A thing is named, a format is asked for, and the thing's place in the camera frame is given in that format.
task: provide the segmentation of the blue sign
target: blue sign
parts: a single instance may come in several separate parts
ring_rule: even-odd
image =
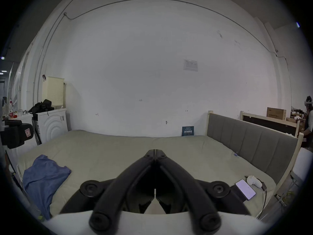
[[[182,136],[193,136],[194,127],[193,126],[183,126],[182,127]]]

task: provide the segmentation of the blue cloth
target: blue cloth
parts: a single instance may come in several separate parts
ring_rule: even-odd
[[[31,167],[24,171],[23,186],[46,220],[50,219],[52,197],[71,170],[60,167],[45,155],[37,157]]]

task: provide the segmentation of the wall mark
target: wall mark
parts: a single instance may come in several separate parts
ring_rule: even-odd
[[[242,51],[242,49],[241,49],[241,47],[240,47],[240,43],[239,43],[239,42],[237,42],[237,41],[235,40],[234,45],[235,45],[235,46],[237,46],[237,47],[239,47],[239,49]]]
[[[220,36],[221,38],[223,38],[223,36],[222,36],[222,34],[219,32],[219,30],[217,31],[217,33],[219,34],[219,36]]]

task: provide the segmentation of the white controller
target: white controller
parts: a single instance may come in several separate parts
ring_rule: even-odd
[[[248,185],[255,185],[258,188],[262,187],[262,182],[254,176],[248,176],[247,183]]]

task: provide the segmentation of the mattress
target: mattress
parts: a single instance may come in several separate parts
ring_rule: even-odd
[[[44,154],[59,166],[72,170],[53,196],[50,212],[55,216],[83,182],[116,178],[150,149],[163,150],[195,179],[207,182],[219,180],[232,186],[245,175],[254,175],[267,186],[266,203],[276,187],[270,176],[208,136],[123,137],[74,130],[23,154],[18,160],[18,167],[23,176],[34,160]],[[256,217],[263,208],[265,194],[255,186],[252,188],[256,195],[244,204]]]

